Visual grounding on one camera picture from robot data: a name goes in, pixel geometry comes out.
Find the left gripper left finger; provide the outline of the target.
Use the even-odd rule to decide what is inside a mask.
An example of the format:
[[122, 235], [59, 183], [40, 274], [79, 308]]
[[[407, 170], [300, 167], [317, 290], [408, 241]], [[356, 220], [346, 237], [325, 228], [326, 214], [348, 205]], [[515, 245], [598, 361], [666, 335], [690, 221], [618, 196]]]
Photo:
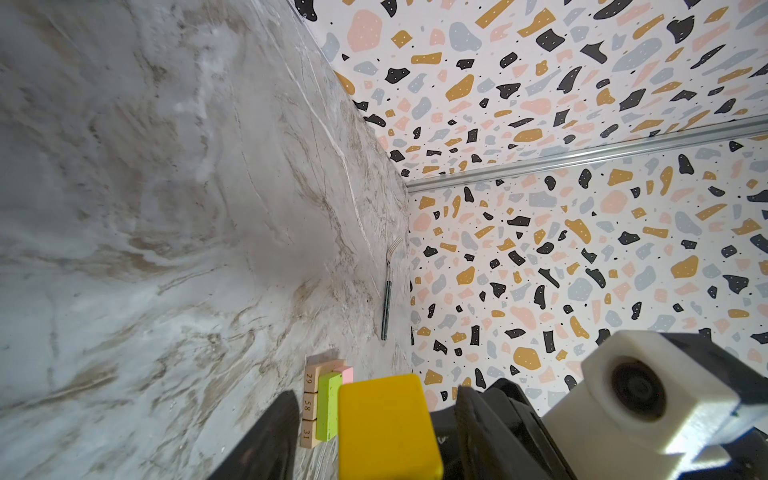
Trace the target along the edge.
[[209, 479], [292, 479], [298, 433], [297, 397], [283, 391]]

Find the yellow arch block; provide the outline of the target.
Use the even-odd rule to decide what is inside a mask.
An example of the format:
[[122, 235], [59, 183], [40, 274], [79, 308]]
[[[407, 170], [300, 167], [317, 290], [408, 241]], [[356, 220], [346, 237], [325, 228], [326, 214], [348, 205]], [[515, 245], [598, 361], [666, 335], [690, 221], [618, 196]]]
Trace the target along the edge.
[[346, 384], [339, 392], [340, 479], [441, 479], [444, 468], [419, 377]]

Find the lime green block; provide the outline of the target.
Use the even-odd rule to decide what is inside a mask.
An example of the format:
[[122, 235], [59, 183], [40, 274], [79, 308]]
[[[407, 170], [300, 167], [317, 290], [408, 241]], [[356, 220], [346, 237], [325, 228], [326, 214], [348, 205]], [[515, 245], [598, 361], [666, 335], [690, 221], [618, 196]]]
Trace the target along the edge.
[[327, 442], [338, 434], [338, 399], [343, 385], [342, 374], [330, 372], [319, 378], [316, 438]]

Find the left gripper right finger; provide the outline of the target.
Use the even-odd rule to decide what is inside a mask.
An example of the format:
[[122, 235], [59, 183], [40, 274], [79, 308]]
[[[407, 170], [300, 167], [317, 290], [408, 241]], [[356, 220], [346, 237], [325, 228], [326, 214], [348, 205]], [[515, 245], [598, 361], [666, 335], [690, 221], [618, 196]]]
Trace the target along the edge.
[[463, 479], [574, 479], [520, 386], [461, 387], [454, 405]]

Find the pink block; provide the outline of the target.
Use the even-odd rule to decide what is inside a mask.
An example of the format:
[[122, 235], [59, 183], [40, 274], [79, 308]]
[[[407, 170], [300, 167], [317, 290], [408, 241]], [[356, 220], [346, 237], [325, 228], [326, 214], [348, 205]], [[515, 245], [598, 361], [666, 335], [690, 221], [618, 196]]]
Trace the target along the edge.
[[354, 381], [354, 368], [349, 365], [340, 366], [333, 370], [334, 373], [341, 375], [342, 383], [349, 384]]

